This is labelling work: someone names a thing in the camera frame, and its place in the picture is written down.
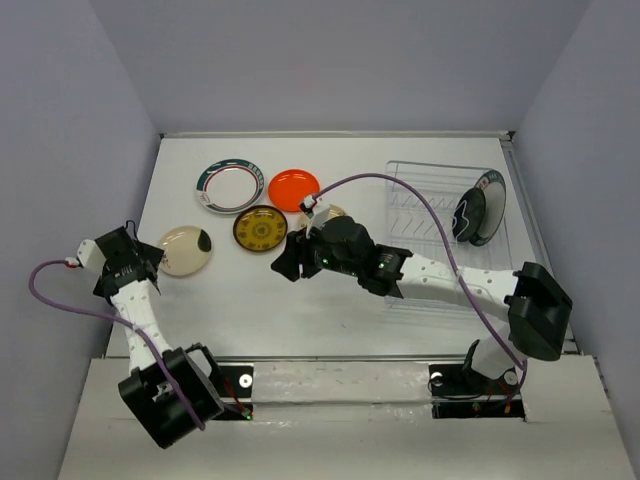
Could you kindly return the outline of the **cream floral plate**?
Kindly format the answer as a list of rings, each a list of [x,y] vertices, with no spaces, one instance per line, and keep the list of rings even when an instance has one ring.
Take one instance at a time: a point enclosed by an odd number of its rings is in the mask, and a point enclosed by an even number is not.
[[[321,222],[320,220],[311,220],[306,214],[302,213],[297,220],[297,224],[296,224],[297,230],[306,229],[309,223],[312,223],[312,226],[314,228],[321,229],[326,224],[327,221],[339,216],[347,215],[344,209],[334,204],[320,203],[313,210],[315,214],[322,213],[324,211],[326,211],[327,214],[325,217],[323,217],[323,222]]]

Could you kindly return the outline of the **beige plate black blot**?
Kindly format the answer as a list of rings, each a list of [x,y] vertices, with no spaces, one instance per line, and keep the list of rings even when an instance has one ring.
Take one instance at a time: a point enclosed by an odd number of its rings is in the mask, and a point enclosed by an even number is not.
[[[160,271],[173,277],[195,274],[207,265],[213,253],[209,234],[192,225],[169,230],[159,239],[157,246],[163,250]]]

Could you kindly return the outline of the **yellow brown patterned plate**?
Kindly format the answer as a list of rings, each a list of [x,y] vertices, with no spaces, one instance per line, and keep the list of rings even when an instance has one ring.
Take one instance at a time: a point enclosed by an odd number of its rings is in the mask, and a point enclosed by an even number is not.
[[[279,209],[269,205],[256,205],[238,215],[232,233],[236,243],[244,250],[266,253],[285,239],[288,222]]]

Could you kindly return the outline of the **orange plate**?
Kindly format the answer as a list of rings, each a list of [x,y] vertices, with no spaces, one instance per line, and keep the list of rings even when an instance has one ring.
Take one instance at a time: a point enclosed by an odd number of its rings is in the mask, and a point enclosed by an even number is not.
[[[320,184],[316,177],[301,169],[288,169],[277,173],[268,186],[271,203],[287,213],[298,212],[302,200],[319,191]]]

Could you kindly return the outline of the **white plate teal lettered rim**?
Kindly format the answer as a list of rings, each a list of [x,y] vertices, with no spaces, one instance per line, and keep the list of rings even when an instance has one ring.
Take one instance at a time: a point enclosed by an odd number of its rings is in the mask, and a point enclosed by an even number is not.
[[[488,244],[499,230],[506,208],[506,183],[497,170],[487,170],[474,185],[484,195],[485,213],[469,243],[476,247]]]

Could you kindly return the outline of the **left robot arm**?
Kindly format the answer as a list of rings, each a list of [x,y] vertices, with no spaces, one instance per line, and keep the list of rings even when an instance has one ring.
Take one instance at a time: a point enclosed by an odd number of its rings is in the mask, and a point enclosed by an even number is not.
[[[162,249],[139,241],[124,226],[98,237],[96,246],[104,263],[94,294],[115,309],[115,321],[128,330],[129,376],[118,384],[120,397],[154,442],[167,449],[224,413],[217,392],[221,370],[206,360],[194,362],[160,331],[152,295],[159,291]]]

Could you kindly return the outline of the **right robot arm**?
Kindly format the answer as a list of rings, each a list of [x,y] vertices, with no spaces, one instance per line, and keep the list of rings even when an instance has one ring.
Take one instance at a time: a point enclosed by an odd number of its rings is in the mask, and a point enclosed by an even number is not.
[[[462,384],[482,392],[512,368],[530,359],[555,362],[563,352],[573,302],[542,265],[526,262],[517,270],[454,267],[407,249],[375,243],[349,216],[321,228],[287,234],[274,272],[295,282],[322,270],[356,279],[367,292],[404,300],[434,300],[469,307],[488,337],[473,342],[460,368]]]

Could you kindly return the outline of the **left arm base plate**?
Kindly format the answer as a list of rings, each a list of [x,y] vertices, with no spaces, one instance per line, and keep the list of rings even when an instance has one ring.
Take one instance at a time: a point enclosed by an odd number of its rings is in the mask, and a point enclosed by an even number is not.
[[[252,421],[254,365],[250,363],[222,363],[209,374],[225,409],[215,421]]]

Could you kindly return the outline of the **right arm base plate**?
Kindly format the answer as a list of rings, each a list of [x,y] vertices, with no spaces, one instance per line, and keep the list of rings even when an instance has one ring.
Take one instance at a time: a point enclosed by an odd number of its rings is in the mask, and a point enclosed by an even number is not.
[[[524,419],[519,392],[520,379],[514,369],[497,380],[487,379],[461,364],[431,364],[427,387],[432,398],[432,416],[449,419]]]

